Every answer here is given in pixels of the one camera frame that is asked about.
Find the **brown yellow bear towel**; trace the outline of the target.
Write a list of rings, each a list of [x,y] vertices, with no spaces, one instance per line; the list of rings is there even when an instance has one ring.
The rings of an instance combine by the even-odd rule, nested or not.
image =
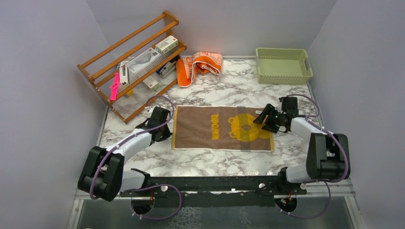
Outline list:
[[[275,149],[273,134],[253,121],[260,108],[244,106],[177,106],[172,149],[268,151]]]

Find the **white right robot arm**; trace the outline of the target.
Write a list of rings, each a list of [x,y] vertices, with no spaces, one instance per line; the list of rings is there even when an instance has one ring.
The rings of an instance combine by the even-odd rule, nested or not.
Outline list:
[[[276,189],[281,194],[292,191],[295,183],[337,183],[350,176],[347,136],[315,124],[312,118],[317,118],[318,113],[299,114],[298,97],[299,94],[280,97],[278,107],[267,104],[253,121],[274,134],[284,127],[285,132],[293,132],[308,143],[306,162],[286,168],[285,176],[276,180]]]

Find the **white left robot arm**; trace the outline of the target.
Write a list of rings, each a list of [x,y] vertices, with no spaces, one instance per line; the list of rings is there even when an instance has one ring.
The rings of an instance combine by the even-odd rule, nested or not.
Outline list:
[[[150,190],[147,173],[138,169],[124,172],[124,164],[136,153],[171,136],[168,127],[171,111],[154,107],[151,116],[125,138],[108,147],[90,149],[79,177],[77,188],[91,199],[112,201],[122,191],[132,189],[144,196]]]

